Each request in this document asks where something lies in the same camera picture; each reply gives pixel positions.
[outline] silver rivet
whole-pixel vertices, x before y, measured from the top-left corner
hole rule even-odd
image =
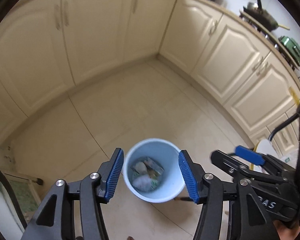
[[[211,173],[206,173],[206,174],[204,175],[204,177],[205,177],[206,179],[213,179],[213,175],[212,175]]]
[[[59,180],[57,180],[56,185],[57,185],[58,187],[60,187],[60,186],[62,186],[64,183],[65,183],[65,181],[64,181],[63,179],[59,179]]]
[[[99,173],[97,173],[97,172],[93,172],[90,174],[91,179],[96,179],[97,177],[99,177]]]
[[[242,186],[247,186],[249,183],[245,179],[240,179],[240,184]]]

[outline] cream cabinet door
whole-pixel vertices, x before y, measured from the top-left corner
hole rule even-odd
[[[176,0],[133,0],[124,60],[159,52],[159,46]]]
[[[132,0],[62,0],[66,48],[78,84],[123,62]]]
[[[177,0],[160,54],[190,73],[222,13],[195,0]]]
[[[300,97],[300,90],[289,72],[274,54],[269,53],[224,107],[249,136],[294,105],[289,87]]]
[[[0,82],[0,144],[26,119]]]
[[[0,81],[28,116],[74,86],[60,17],[60,0],[32,0],[0,23]]]
[[[267,127],[264,127],[263,129],[256,132],[255,134],[250,135],[249,138],[253,142],[254,145],[257,145],[261,140],[268,139],[269,135],[270,135],[270,131],[268,130]],[[273,148],[275,149],[275,151],[277,152],[278,156],[281,156],[282,154],[281,154],[281,151],[280,151],[276,141],[272,140],[271,144],[272,144]]]
[[[269,124],[267,128],[269,129],[269,131],[273,131],[277,126],[282,124],[287,119],[288,116],[286,114],[283,114],[274,122]],[[297,135],[294,132],[291,124],[277,132],[273,140],[275,140],[275,142],[277,143],[282,155],[289,154],[299,147]]]
[[[259,38],[223,15],[191,76],[224,104],[269,52]]]
[[[288,117],[291,117],[296,113],[296,111],[297,111],[297,106],[294,105],[286,112],[286,114]],[[297,138],[299,139],[299,118],[293,121],[291,125],[293,127],[294,132],[296,133]]]

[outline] cooking pot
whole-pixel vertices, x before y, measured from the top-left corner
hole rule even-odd
[[[278,27],[290,30],[289,27],[278,24],[268,11],[262,8],[261,0],[257,1],[258,3],[248,2],[247,7],[243,7],[243,11],[255,18],[269,31],[276,30]]]

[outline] garbage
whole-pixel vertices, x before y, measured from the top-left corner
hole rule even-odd
[[[138,160],[132,169],[132,186],[143,192],[155,190],[162,178],[163,168],[149,157]]]

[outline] light blue trash can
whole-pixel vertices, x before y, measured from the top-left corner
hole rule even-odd
[[[163,203],[178,196],[185,186],[178,164],[179,152],[177,146],[163,139],[150,138],[138,142],[124,157],[122,171],[127,187],[134,195],[151,203]],[[132,175],[130,167],[142,157],[150,157],[164,169],[160,185],[151,192],[138,191],[130,182]]]

